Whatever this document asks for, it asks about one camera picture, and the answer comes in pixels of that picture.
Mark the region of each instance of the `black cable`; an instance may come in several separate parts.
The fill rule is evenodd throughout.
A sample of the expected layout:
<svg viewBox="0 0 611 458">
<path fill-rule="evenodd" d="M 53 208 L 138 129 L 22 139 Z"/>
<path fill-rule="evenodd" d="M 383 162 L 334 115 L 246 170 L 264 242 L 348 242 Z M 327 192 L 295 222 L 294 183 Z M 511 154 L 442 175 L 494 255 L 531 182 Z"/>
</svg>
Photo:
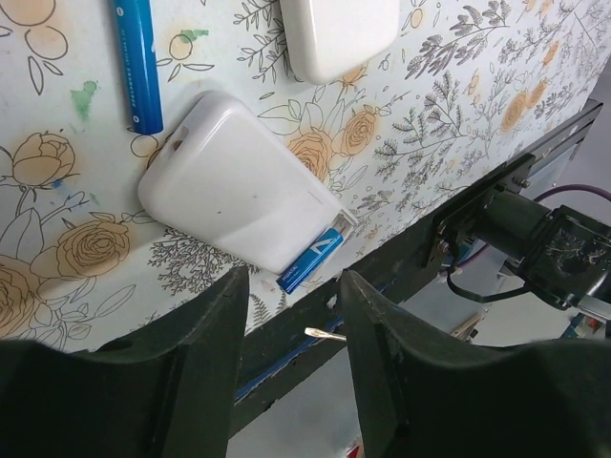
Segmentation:
<svg viewBox="0 0 611 458">
<path fill-rule="evenodd" d="M 459 259 L 459 250 L 458 245 L 455 242 L 450 244 L 450 254 L 452 255 L 452 264 L 450 267 L 446 269 L 448 273 L 448 286 L 454 292 L 455 295 L 460 296 L 461 298 L 468 299 L 469 301 L 478 302 L 478 303 L 488 303 L 488 302 L 496 302 L 496 301 L 504 301 L 506 299 L 515 298 L 517 296 L 521 296 L 522 294 L 529 293 L 530 288 L 526 285 L 519 287 L 518 289 L 512 289 L 511 291 L 505 291 L 504 293 L 493 294 L 490 296 L 481 296 L 472 291 L 467 291 L 466 289 L 457 286 L 456 283 L 452 281 L 452 273 L 456 270 L 456 266 L 458 265 Z"/>
</svg>

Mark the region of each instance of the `white plastic container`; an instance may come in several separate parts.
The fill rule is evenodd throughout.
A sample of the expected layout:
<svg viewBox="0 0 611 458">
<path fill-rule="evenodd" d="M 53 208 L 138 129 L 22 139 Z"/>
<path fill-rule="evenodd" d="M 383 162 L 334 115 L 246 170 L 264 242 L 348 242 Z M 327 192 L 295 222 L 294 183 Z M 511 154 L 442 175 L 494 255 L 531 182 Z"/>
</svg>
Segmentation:
<svg viewBox="0 0 611 458">
<path fill-rule="evenodd" d="M 240 100 L 209 92 L 138 186 L 153 218 L 280 275 L 356 218 Z"/>
<path fill-rule="evenodd" d="M 293 72 L 326 84 L 385 50 L 399 30 L 399 0 L 280 0 Z"/>
</svg>

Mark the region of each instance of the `bolt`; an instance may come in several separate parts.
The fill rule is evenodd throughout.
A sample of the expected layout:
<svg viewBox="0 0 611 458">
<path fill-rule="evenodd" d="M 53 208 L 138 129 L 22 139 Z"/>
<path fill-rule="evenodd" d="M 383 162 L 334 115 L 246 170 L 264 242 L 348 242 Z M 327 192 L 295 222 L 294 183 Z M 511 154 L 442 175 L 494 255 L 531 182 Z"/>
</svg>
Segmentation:
<svg viewBox="0 0 611 458">
<path fill-rule="evenodd" d="M 523 189 L 526 189 L 531 185 L 531 182 L 526 178 L 515 177 L 512 181 L 514 182 L 514 184 Z"/>
</svg>

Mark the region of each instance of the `floral pattern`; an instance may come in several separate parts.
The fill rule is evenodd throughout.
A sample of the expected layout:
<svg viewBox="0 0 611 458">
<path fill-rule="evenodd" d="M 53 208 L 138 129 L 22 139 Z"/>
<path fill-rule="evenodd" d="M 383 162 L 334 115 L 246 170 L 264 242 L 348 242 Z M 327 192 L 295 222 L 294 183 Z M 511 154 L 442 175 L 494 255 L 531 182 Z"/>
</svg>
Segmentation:
<svg viewBox="0 0 611 458">
<path fill-rule="evenodd" d="M 0 0 L 0 337 L 66 351 L 146 325 L 243 264 L 155 223 L 136 196 L 202 91 L 243 100 L 359 221 L 290 296 L 249 266 L 250 331 L 574 115 L 611 53 L 604 0 L 402 0 L 390 48 L 312 86 L 290 69 L 279 0 L 155 0 L 167 128 L 136 135 L 115 41 L 104 21 L 77 26 L 106 12 L 76 3 Z M 90 86 L 83 116 L 71 94 Z"/>
</svg>

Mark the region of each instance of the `purple cable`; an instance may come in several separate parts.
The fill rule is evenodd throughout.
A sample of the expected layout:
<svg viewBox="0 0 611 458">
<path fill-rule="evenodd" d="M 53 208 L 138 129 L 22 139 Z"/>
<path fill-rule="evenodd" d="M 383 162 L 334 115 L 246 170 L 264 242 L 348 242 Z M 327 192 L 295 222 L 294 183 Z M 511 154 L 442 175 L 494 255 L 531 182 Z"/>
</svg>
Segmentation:
<svg viewBox="0 0 611 458">
<path fill-rule="evenodd" d="M 601 198 L 606 198 L 609 202 L 611 202 L 611 193 L 605 191 L 604 189 L 597 188 L 596 186 L 590 186 L 589 184 L 567 184 L 564 186 L 559 186 L 558 188 L 552 188 L 549 191 L 545 191 L 540 196 L 533 199 L 534 202 L 541 202 L 546 198 L 550 198 L 551 196 L 555 196 L 556 194 L 565 193 L 567 191 L 583 191 L 585 193 L 596 194 Z M 470 264 L 475 259 L 479 258 L 482 253 L 484 253 L 490 245 L 486 243 L 482 246 L 475 254 L 470 256 L 468 259 L 459 262 L 456 267 L 464 267 L 465 265 Z"/>
</svg>

